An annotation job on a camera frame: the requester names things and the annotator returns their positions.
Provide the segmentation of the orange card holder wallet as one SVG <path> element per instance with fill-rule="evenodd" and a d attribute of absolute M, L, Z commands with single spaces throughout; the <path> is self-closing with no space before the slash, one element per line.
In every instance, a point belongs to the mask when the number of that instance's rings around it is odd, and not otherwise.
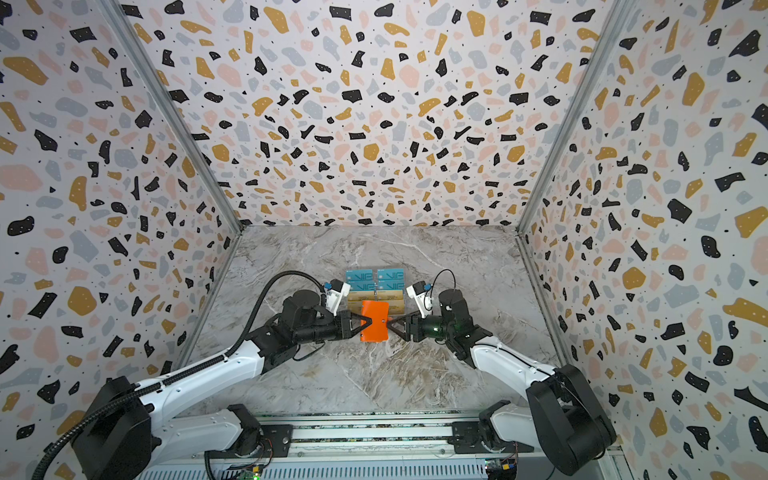
<path fill-rule="evenodd" d="M 389 304 L 383 301 L 364 300 L 361 314 L 371 320 L 360 334 L 362 342 L 382 343 L 388 340 Z"/>

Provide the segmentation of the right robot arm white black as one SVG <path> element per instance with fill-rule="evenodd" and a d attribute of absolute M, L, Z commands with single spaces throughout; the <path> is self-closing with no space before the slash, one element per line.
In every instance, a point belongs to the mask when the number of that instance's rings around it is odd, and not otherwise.
<path fill-rule="evenodd" d="M 477 325 L 458 289 L 436 301 L 426 291 L 408 291 L 417 303 L 413 313 L 388 321 L 388 329 L 406 342 L 432 339 L 455 358 L 485 372 L 524 397 L 524 408 L 499 400 L 477 420 L 452 426 L 451 442 L 459 453 L 483 449 L 517 457 L 540 450 L 554 469 L 572 476 L 601 457 L 617 433 L 583 372 L 574 365 L 555 367 L 504 344 Z"/>

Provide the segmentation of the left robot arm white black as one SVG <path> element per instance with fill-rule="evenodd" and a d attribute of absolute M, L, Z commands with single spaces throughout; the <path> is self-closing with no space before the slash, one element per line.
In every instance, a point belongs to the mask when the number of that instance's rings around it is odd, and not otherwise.
<path fill-rule="evenodd" d="M 294 360 L 307 343 L 351 339 L 372 320 L 340 310 L 309 290 L 286 298 L 280 313 L 222 351 L 184 369 L 131 383 L 120 377 L 97 394 L 72 448 L 88 479 L 134 479 L 146 468 L 204 452 L 274 457 L 275 442 L 242 404 L 182 417 L 181 412 L 237 383 Z"/>

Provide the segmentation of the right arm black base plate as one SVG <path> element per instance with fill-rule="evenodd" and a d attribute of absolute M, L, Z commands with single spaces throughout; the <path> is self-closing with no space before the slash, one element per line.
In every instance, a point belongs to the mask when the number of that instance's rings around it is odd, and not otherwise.
<path fill-rule="evenodd" d="M 448 443 L 456 454 L 504 454 L 531 453 L 530 445 L 501 440 L 491 432 L 490 425 L 480 420 L 457 421 L 451 424 Z"/>

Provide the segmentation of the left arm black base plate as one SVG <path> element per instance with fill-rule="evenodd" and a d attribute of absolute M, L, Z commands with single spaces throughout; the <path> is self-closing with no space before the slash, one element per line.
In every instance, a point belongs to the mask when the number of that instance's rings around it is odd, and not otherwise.
<path fill-rule="evenodd" d="M 246 429 L 235 444 L 223 451 L 212 451 L 211 459 L 256 462 L 286 458 L 292 444 L 292 424 L 266 424 L 259 432 Z"/>

